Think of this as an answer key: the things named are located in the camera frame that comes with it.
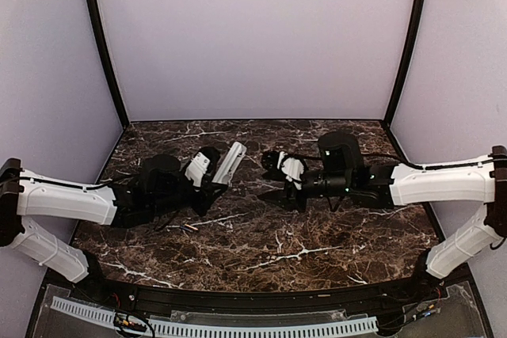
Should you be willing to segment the white remote control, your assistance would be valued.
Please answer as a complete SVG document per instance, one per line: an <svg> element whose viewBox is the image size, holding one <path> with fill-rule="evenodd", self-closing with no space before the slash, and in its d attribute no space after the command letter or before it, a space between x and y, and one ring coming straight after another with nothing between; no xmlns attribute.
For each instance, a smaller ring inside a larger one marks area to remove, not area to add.
<svg viewBox="0 0 507 338"><path fill-rule="evenodd" d="M212 182L214 184L230 185L236 169L246 155L246 151L246 146L240 142L234 142L217 169Z"/></svg>

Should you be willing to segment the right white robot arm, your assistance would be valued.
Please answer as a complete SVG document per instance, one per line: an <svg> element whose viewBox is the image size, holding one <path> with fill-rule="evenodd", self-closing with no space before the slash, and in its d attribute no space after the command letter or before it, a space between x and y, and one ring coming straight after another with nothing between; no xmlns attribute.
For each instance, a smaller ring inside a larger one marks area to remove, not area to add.
<svg viewBox="0 0 507 338"><path fill-rule="evenodd" d="M404 294L413 302L433 291L435 279L444 279L485 247L496 249L506 239L504 146L493 146L490 154L464 161L366 165L357 139L334 131L318 139L318 151L319 170L309 169L308 156L263 153L263 177L282 181L284 187L260 198L288 211L305 211L309 199L333 197L375 209L457 200L481 204L454 234L421 254L413 277L404 285Z"/></svg>

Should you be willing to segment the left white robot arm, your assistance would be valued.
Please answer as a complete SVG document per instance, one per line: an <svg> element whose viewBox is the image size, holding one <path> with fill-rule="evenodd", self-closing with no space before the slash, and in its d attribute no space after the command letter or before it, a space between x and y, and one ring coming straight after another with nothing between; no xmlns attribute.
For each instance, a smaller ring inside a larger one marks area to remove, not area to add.
<svg viewBox="0 0 507 338"><path fill-rule="evenodd" d="M17 249L78 284L95 303L112 296L96 257L62 242L34 221L45 215L129 229L169 213L192 208L198 215L227 190L236 166L218 165L210 152L199 151L185 166L169 155L143 163L141 172L121 184L79 184L43 177L11 158L1 169L1 245Z"/></svg>

